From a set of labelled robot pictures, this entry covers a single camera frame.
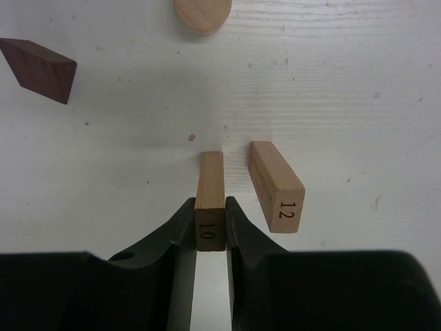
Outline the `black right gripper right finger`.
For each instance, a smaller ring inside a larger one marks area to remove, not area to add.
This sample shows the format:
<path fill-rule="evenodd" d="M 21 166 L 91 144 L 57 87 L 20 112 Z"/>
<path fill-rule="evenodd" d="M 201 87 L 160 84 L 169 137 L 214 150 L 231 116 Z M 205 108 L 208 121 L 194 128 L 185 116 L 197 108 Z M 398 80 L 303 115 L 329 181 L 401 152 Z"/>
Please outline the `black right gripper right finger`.
<path fill-rule="evenodd" d="M 412 255 L 290 252 L 226 200 L 233 330 L 439 330 L 440 300 Z"/>

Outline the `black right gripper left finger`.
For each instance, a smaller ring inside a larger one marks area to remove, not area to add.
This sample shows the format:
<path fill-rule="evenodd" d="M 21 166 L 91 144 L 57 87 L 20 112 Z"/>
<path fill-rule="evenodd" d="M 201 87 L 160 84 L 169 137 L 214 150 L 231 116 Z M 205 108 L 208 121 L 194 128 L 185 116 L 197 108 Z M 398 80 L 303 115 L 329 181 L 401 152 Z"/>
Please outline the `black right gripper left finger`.
<path fill-rule="evenodd" d="M 188 330 L 194 199 L 108 260 L 89 252 L 1 255 L 2 330 Z"/>

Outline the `wooden block numbered 12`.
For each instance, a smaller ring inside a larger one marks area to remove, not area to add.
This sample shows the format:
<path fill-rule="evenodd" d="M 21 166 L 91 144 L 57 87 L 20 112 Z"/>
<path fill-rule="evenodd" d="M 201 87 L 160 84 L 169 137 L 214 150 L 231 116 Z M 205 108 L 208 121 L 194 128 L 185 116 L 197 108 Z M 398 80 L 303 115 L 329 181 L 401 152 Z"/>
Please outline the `wooden block numbered 12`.
<path fill-rule="evenodd" d="M 271 141 L 252 141 L 249 175 L 271 233 L 297 233 L 306 189 Z"/>

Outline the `light wooden cylinder block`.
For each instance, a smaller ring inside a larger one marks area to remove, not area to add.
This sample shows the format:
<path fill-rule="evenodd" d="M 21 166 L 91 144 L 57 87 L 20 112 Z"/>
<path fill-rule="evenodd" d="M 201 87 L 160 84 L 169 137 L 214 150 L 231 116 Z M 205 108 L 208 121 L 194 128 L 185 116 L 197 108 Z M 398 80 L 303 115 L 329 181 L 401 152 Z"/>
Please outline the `light wooden cylinder block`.
<path fill-rule="evenodd" d="M 232 0 L 173 0 L 172 3 L 182 23 L 201 35 L 217 32 L 232 9 Z"/>

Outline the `wooden block numbered 10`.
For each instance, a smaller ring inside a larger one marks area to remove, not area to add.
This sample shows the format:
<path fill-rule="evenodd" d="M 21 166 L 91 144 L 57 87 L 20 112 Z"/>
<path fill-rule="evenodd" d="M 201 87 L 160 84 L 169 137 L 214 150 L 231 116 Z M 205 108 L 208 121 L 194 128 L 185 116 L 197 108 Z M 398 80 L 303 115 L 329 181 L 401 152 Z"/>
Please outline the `wooden block numbered 10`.
<path fill-rule="evenodd" d="M 225 250 L 225 179 L 222 152 L 202 153 L 194 216 L 197 250 Z"/>

